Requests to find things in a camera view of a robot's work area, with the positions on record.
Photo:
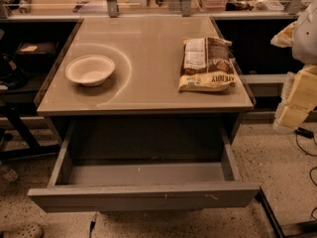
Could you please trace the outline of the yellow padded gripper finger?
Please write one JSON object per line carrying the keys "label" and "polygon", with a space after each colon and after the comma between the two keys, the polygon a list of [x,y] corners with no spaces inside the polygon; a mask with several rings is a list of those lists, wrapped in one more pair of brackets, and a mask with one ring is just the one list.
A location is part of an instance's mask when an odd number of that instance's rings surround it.
{"label": "yellow padded gripper finger", "polygon": [[273,129],[281,134],[289,134],[297,130],[309,115],[307,109],[280,102],[277,105]]}

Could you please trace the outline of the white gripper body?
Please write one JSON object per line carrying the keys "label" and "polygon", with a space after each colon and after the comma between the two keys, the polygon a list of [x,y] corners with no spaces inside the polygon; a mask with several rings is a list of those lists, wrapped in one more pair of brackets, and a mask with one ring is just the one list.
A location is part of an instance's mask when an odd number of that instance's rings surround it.
{"label": "white gripper body", "polygon": [[306,64],[298,73],[288,72],[281,99],[285,105],[309,113],[317,106],[317,65]]}

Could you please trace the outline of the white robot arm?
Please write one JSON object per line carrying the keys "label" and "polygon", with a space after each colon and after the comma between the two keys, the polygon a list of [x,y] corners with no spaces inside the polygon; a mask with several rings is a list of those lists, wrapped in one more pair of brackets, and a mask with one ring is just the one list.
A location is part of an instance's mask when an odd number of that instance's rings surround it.
{"label": "white robot arm", "polygon": [[281,90],[273,128],[283,134],[298,129],[317,106],[317,0],[313,0],[298,19],[270,41],[276,47],[291,47],[292,56],[304,67],[288,72]]}

